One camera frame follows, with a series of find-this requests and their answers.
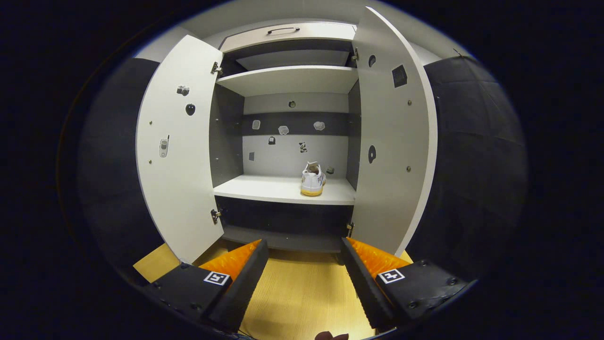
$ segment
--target cabinet handle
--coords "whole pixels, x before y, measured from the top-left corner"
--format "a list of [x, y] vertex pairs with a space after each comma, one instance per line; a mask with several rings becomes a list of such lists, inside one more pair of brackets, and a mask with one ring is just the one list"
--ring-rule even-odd
[[300, 30], [300, 27], [283, 27], [283, 28], [275, 28], [274, 30], [270, 30], [268, 31], [266, 34], [271, 34], [273, 31], [279, 31], [279, 30], [290, 30], [290, 29], [294, 29], [296, 31]]

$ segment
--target sneaker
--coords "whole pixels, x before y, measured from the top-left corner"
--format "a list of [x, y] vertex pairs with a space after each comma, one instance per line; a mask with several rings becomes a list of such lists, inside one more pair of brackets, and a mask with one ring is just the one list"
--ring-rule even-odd
[[321, 195], [326, 180], [318, 162], [307, 162], [306, 169], [302, 171], [302, 194], [306, 196]]

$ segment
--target shoe sole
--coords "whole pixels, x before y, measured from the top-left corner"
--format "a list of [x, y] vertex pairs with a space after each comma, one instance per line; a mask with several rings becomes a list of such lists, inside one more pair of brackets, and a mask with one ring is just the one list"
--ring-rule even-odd
[[305, 196], [319, 196], [323, 193], [323, 187], [325, 186], [325, 183], [327, 183], [327, 179], [323, 181], [323, 185], [321, 186], [319, 191], [308, 191], [302, 189], [300, 192]]

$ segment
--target open cabinet door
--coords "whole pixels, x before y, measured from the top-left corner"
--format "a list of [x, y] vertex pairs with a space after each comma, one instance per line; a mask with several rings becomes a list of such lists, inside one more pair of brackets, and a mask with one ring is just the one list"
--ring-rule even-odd
[[411, 45], [372, 8], [365, 8], [352, 45], [359, 56], [362, 122], [352, 237], [400, 256], [432, 186], [434, 97]]
[[[223, 234], [220, 219], [214, 223], [210, 214], [216, 209], [208, 145], [215, 62], [220, 65], [222, 52], [192, 36], [182, 38], [155, 71], [138, 115], [137, 167], [145, 202], [168, 247], [186, 263]], [[186, 96], [176, 92], [180, 86], [188, 88]]]

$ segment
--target ceiling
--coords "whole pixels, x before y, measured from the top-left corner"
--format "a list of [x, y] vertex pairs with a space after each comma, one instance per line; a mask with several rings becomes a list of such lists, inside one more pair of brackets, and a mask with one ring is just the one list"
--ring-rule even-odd
[[370, 6], [388, 19], [410, 42], [441, 58], [471, 55], [445, 34], [396, 7], [373, 0], [235, 0], [183, 22], [180, 26], [208, 42], [263, 24], [277, 24], [291, 19], [313, 18], [358, 24], [364, 7]]

